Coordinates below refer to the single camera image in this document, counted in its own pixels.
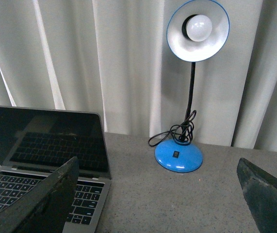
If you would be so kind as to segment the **right gripper dark right-camera right finger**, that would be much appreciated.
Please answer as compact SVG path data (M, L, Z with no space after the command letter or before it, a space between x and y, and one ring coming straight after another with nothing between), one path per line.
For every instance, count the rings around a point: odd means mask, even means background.
M245 158L237 176L244 199L261 233L277 233L277 178Z

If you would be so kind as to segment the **right gripper dark right-camera left finger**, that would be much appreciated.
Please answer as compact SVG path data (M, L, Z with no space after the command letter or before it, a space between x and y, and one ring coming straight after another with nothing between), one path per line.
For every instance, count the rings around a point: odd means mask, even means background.
M77 157L0 211L0 233L61 233L75 196Z

